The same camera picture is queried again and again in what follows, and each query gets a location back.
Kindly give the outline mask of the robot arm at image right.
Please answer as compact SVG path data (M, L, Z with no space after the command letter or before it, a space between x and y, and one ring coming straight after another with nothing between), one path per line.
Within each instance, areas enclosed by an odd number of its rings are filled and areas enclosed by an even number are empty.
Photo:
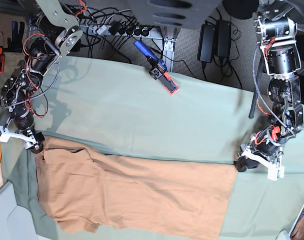
M275 0L261 4L253 17L257 46L252 58L254 93L249 118L261 110L268 125L240 146L234 165L238 172L267 168L268 179L284 177L285 144L304 129L299 77L301 59L296 44L298 24L304 21L304 0ZM256 64L256 54L260 54Z

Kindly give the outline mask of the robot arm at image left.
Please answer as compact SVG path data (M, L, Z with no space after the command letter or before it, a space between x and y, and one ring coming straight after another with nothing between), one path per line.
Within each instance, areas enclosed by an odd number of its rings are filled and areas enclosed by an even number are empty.
M59 60L70 53L83 31L77 13L61 1L38 0L35 7L39 12L37 31L24 41L24 59L0 89L0 107L9 112L6 124L0 126L0 142L20 139L26 150L38 154L45 138L35 130L34 118L44 115L35 112L33 100L44 97L44 76L52 66L60 65Z

